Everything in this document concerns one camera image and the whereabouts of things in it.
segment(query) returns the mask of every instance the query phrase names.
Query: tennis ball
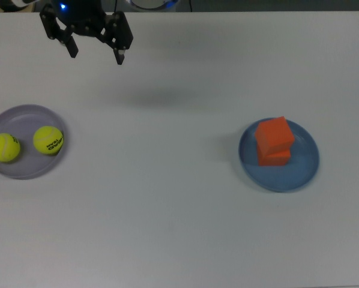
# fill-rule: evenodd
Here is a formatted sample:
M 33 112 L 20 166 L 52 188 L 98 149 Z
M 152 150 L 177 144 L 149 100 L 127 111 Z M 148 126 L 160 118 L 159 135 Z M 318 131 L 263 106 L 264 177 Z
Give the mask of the tennis ball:
M 17 138 L 7 133 L 0 134 L 0 162 L 14 160 L 20 150 L 21 148 Z
M 34 133 L 33 144 L 42 154 L 54 154 L 64 144 L 64 136 L 53 126 L 43 126 Z

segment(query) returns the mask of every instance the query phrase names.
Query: plate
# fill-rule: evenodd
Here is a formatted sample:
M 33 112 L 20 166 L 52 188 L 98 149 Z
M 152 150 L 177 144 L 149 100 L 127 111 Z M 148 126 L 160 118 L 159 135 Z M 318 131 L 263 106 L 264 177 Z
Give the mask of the plate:
M 33 146 L 33 135 L 42 126 L 54 126 L 64 135 L 64 145 L 55 155 L 39 153 Z M 0 133 L 15 136 L 21 145 L 12 163 L 0 162 L 0 173 L 14 179 L 32 179 L 50 171 L 61 160 L 66 144 L 65 125 L 53 111 L 39 105 L 21 105 L 0 114 Z
M 260 186 L 276 191 L 288 192 L 305 186 L 316 175 L 319 152 L 313 137 L 298 124 L 287 120 L 295 142 L 291 146 L 291 158 L 284 166 L 259 166 L 255 131 L 259 120 L 249 126 L 240 140 L 239 155 L 246 173 Z

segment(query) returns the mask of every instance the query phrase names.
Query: orange block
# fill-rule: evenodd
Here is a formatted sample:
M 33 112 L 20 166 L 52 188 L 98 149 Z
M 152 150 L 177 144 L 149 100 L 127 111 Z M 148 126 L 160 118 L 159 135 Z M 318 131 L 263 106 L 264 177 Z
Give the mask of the orange block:
M 264 156 L 286 151 L 294 143 L 294 135 L 283 116 L 261 122 L 255 137 Z
M 282 152 L 264 156 L 261 152 L 260 147 L 257 145 L 257 156 L 258 164 L 260 166 L 282 166 L 289 161 L 291 154 L 290 150 L 285 150 Z

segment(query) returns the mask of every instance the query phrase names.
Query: gray plate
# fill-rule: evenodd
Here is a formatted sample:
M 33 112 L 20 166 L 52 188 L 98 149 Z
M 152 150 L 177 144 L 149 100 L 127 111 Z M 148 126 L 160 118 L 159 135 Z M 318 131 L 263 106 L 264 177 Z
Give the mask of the gray plate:
M 42 126 L 54 126 L 64 135 L 64 145 L 56 155 L 43 155 L 33 146 L 33 135 Z M 0 162 L 0 173 L 14 179 L 32 179 L 50 171 L 65 151 L 65 126 L 53 111 L 38 105 L 21 105 L 0 114 L 0 133 L 15 136 L 20 155 L 12 163 Z

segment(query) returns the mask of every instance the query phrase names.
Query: plate rim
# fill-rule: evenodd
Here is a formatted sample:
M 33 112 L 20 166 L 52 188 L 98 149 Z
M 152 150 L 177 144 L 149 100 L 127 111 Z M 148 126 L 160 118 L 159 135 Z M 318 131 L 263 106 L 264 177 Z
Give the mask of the plate rim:
M 40 111 L 48 111 L 56 121 L 58 121 L 59 125 L 61 125 L 62 127 L 62 134 L 64 135 L 64 144 L 63 146 L 61 147 L 61 149 L 58 151 L 58 154 L 55 156 L 55 158 L 50 162 L 48 163 L 46 166 L 44 166 L 42 169 L 32 173 L 32 174 L 25 174 L 25 175 L 22 175 L 22 176 L 16 176 L 16 175 L 11 175 L 11 174 L 7 174 L 7 173 L 4 173 L 2 171 L 0 171 L 0 174 L 3 175 L 3 176 L 6 176 L 8 178 L 11 178 L 11 179 L 18 179 L 18 180 L 29 180 L 29 179 L 34 179 L 34 178 L 37 178 L 39 176 L 42 176 L 44 174 L 46 174 L 47 172 L 51 171 L 57 164 L 58 162 L 61 161 L 63 155 L 65 154 L 65 142 L 66 142 L 66 138 L 65 138 L 65 135 L 66 135 L 66 126 L 64 124 L 64 121 L 62 120 L 62 118 L 57 114 L 55 113 L 53 110 L 45 107 L 45 106 L 42 106 L 42 105 L 38 105 L 38 104 L 21 104 L 21 105 L 17 105 L 17 106 L 14 106 L 14 107 L 11 107 L 3 112 L 0 113 L 0 117 L 4 116 L 5 114 L 7 113 L 10 113 L 12 110 L 17 110 L 17 109 L 21 109 L 21 108 L 26 108 L 26 107 L 32 107 L 33 109 L 37 109 L 37 110 L 40 110 Z
M 282 193 L 282 192 L 293 192 L 293 191 L 297 191 L 299 189 L 302 189 L 303 187 L 305 187 L 306 185 L 308 185 L 311 180 L 316 176 L 317 172 L 318 172 L 318 169 L 319 169 L 319 166 L 320 166 L 320 156 L 319 156 L 319 149 L 318 149 L 318 146 L 317 146 L 317 143 L 316 141 L 314 140 L 313 136 L 304 128 L 302 127 L 301 125 L 297 124 L 296 122 L 294 121 L 291 121 L 291 120 L 288 120 L 286 119 L 286 121 L 288 123 L 291 123 L 293 125 L 296 125 L 298 128 L 302 129 L 311 139 L 312 139 L 312 142 L 313 142 L 313 149 L 315 150 L 315 154 L 317 155 L 316 157 L 316 167 L 314 168 L 313 170 L 313 173 L 311 175 L 311 177 L 306 181 L 304 182 L 303 184 L 297 186 L 297 187 L 293 187 L 293 188 L 290 188 L 290 189 L 278 189 L 278 188 L 273 188 L 273 187 L 269 187 L 265 184 L 263 184 L 262 182 L 258 181 L 249 171 L 248 169 L 246 168 L 246 165 L 244 162 L 243 162 L 243 159 L 241 157 L 241 150 L 242 150 L 242 147 L 243 147 L 243 141 L 244 139 L 247 137 L 247 133 L 249 132 L 249 129 L 251 129 L 253 126 L 255 125 L 258 125 L 260 122 L 262 121 L 266 121 L 266 120 L 271 120 L 271 119 L 274 119 L 275 117 L 268 117 L 268 118 L 263 118 L 263 119 L 260 119 L 260 120 L 257 120 L 253 123 L 251 123 L 246 129 L 245 131 L 243 132 L 241 138 L 240 138 L 240 142 L 238 144 L 238 156 L 240 158 L 240 162 L 241 162 L 241 165 L 244 169 L 244 171 L 246 172 L 246 174 L 249 176 L 249 178 L 256 184 L 258 184 L 259 186 L 263 187 L 263 188 L 266 188 L 267 190 L 271 190 L 271 191 L 275 191 L 275 192 L 279 192 L 279 193 Z

